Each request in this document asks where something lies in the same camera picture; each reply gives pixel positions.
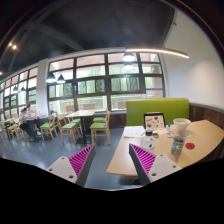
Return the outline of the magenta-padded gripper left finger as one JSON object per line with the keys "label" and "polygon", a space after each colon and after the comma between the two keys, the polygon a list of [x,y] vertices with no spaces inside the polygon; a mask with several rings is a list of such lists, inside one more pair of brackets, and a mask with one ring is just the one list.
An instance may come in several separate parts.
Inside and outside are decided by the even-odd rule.
{"label": "magenta-padded gripper left finger", "polygon": [[95,145],[87,146],[70,157],[59,157],[47,171],[84,187],[95,154]]}

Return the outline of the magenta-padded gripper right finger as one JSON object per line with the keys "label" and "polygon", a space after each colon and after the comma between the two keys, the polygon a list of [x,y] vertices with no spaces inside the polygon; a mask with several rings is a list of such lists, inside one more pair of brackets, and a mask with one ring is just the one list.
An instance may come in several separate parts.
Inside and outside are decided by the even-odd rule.
{"label": "magenta-padded gripper right finger", "polygon": [[166,155],[156,155],[134,144],[129,144],[129,155],[142,185],[147,185],[181,170],[181,167]]}

